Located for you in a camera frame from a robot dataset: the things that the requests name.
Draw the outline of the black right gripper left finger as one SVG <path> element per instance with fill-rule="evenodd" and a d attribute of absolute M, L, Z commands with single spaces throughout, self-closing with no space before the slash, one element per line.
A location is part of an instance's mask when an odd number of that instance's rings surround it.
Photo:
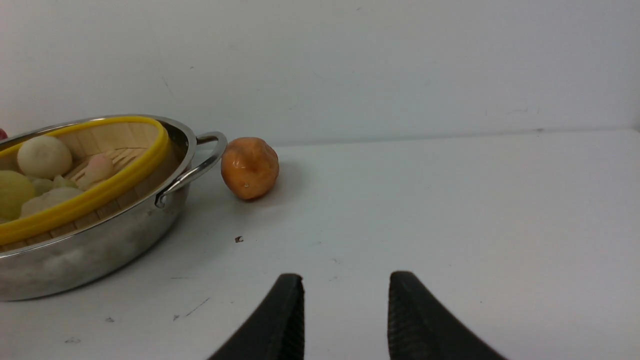
<path fill-rule="evenodd" d="M 303 360 L 306 353 L 302 276 L 281 274 L 259 306 L 211 360 Z"/>

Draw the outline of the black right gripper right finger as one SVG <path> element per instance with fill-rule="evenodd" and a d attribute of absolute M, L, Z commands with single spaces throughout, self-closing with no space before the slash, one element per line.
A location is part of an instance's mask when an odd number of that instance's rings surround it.
<path fill-rule="evenodd" d="M 503 360 L 410 271 L 390 275 L 387 348 L 391 360 Z"/>

